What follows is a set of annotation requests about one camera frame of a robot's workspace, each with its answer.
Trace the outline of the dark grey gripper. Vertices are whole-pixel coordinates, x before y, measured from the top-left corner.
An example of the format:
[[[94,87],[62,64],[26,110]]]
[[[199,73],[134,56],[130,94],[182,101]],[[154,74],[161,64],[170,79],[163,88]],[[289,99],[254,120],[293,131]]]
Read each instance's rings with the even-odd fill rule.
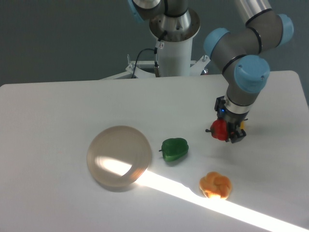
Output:
[[[240,142],[246,136],[246,132],[244,129],[236,129],[236,127],[240,127],[241,122],[246,118],[249,107],[237,105],[227,96],[221,96],[216,99],[214,110],[217,113],[218,119],[223,119],[232,127],[232,130],[235,130],[228,133],[226,142],[231,142],[232,144]]]

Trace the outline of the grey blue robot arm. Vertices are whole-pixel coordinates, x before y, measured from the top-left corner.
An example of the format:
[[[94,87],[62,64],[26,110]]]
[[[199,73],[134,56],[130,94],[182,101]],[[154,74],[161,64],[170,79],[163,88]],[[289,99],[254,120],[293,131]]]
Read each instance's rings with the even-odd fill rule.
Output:
[[[199,16],[188,1],[130,0],[128,4],[137,21],[149,21],[156,38],[155,75],[188,75],[192,70],[192,40],[200,29]],[[241,125],[270,74],[269,64],[260,53],[289,42],[294,34],[292,20],[276,14],[267,0],[237,0],[234,4],[245,29],[236,34],[215,29],[203,44],[206,57],[228,82],[226,94],[216,99],[217,119],[209,132],[215,139],[231,143],[246,136]]]

